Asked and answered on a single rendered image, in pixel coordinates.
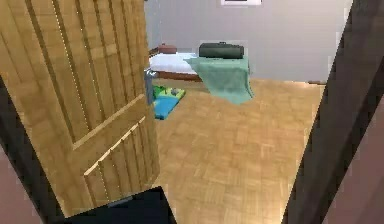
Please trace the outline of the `bed with white mattress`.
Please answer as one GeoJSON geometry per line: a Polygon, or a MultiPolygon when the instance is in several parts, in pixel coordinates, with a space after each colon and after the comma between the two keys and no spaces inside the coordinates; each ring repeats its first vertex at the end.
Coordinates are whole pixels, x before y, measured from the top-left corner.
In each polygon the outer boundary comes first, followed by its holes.
{"type": "Polygon", "coordinates": [[[150,68],[161,79],[201,82],[204,75],[249,75],[247,58],[223,59],[200,57],[192,52],[158,53],[149,59],[150,68]]]}

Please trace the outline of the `brown round object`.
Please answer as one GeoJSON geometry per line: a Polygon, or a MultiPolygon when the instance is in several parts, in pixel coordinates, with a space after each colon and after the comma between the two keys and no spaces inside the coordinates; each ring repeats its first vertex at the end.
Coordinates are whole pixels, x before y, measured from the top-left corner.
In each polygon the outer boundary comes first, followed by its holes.
{"type": "Polygon", "coordinates": [[[163,54],[175,54],[177,48],[174,45],[162,43],[158,46],[158,51],[163,54]]]}

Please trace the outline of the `light wooden room door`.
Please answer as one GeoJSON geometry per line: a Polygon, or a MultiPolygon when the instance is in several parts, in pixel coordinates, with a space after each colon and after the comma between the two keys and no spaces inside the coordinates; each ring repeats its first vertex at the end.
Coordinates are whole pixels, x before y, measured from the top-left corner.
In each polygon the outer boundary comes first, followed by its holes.
{"type": "Polygon", "coordinates": [[[144,0],[0,0],[0,76],[65,216],[159,175],[144,0]]]}

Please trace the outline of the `blue green floor cloth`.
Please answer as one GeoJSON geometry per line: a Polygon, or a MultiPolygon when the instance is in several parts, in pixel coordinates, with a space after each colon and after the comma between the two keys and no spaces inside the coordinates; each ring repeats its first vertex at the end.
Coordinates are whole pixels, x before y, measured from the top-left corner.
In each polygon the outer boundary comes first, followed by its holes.
{"type": "Polygon", "coordinates": [[[155,118],[166,119],[185,94],[184,89],[154,85],[155,118]]]}

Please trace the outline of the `green blanket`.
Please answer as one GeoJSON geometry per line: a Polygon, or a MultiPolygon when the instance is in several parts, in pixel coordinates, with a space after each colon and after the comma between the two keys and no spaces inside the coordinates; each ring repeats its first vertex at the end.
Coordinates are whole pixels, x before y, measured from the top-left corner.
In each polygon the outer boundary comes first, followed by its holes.
{"type": "Polygon", "coordinates": [[[186,62],[197,73],[212,95],[237,105],[253,98],[247,58],[197,57],[186,59],[186,62]]]}

